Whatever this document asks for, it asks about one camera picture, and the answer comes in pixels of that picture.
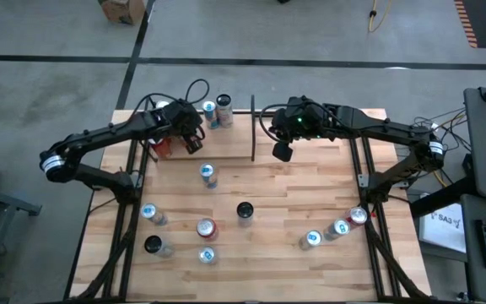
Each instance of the gray floor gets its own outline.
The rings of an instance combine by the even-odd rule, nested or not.
[[[379,1],[379,12],[385,3]],[[141,57],[486,63],[486,50],[467,44],[452,1],[394,1],[382,27],[367,34],[371,5],[157,0]],[[96,2],[0,0],[0,54],[130,56],[137,32],[107,22]],[[0,191],[44,206],[38,218],[19,215],[9,253],[0,259],[6,273],[0,297],[11,303],[62,298],[91,191],[76,182],[48,182],[38,154],[72,132],[109,122],[126,70],[126,64],[0,62]],[[486,71],[140,64],[126,108],[153,91],[183,97],[196,78],[210,82],[210,98],[228,93],[238,108],[249,107],[251,94],[258,107],[305,94],[319,102],[384,107],[399,122],[459,108],[465,88],[486,86]],[[467,138],[465,125],[456,131]],[[447,156],[453,179],[462,177],[463,156],[462,149]],[[97,166],[100,157],[101,151],[84,160]],[[439,185],[428,176],[414,188],[432,192]],[[434,295],[454,299],[466,289],[460,263],[424,260]]]

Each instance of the cardboard box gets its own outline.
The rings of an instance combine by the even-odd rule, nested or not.
[[[106,18],[123,24],[138,24],[145,12],[143,0],[98,0]]]

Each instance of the white paper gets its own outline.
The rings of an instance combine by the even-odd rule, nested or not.
[[[419,240],[466,253],[462,206],[451,204],[422,217]]]

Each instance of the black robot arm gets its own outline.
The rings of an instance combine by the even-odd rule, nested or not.
[[[410,155],[385,172],[376,172],[364,178],[364,199],[367,203],[387,201],[392,186],[406,181],[420,171],[434,171],[444,164],[442,144],[434,133],[425,127],[409,126],[387,119],[368,117],[351,106],[320,105],[311,99],[290,97],[285,107],[275,111],[272,126],[267,133],[277,143],[273,155],[290,161],[294,140],[328,138],[374,138],[394,144],[406,145]]]
[[[160,109],[134,113],[122,123],[71,134],[40,153],[40,168],[52,182],[76,180],[88,187],[108,187],[118,203],[130,204],[137,199],[137,193],[126,172],[110,173],[80,164],[82,157],[90,151],[129,139],[151,138],[158,142],[168,136],[182,137],[187,151],[192,154],[202,148],[201,123],[202,118],[190,103],[177,100]]]

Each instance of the wooden table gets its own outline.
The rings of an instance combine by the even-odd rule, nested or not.
[[[373,117],[386,116],[383,109],[365,112]],[[116,111],[113,121],[123,121],[129,114]],[[214,140],[215,132],[237,132],[250,126],[249,115],[242,114],[238,119],[236,131],[208,131],[208,137]],[[392,144],[370,143],[376,170],[384,171],[397,163]],[[106,148],[101,168],[116,171],[124,166],[128,145]],[[250,155],[225,157],[224,149],[216,147],[197,159],[149,163],[142,204],[155,203],[167,214],[169,223],[157,227],[144,219],[138,222],[129,301],[375,300],[364,229],[307,252],[297,246],[307,231],[323,230],[359,202],[348,141],[297,142],[289,163],[275,159],[272,148],[273,141],[256,124],[254,162]],[[364,160],[363,149],[359,151]],[[205,160],[215,164],[219,172],[219,185],[214,190],[204,187],[198,173]],[[400,190],[391,194],[405,195]],[[96,193],[91,208],[111,197],[108,191]],[[235,207],[243,201],[255,207],[249,228],[237,225]],[[397,261],[418,288],[430,294],[409,207],[394,199],[384,207]],[[113,203],[89,217],[71,296],[82,292],[106,261],[116,211],[117,204]],[[213,243],[219,262],[214,266],[199,263],[197,258],[198,249],[206,242],[197,236],[196,223],[205,217],[219,224],[219,238]],[[163,259],[145,252],[143,242],[151,235],[174,244],[174,257]],[[383,259],[380,266],[386,294],[390,295]],[[121,266],[116,270],[114,293],[120,271]]]

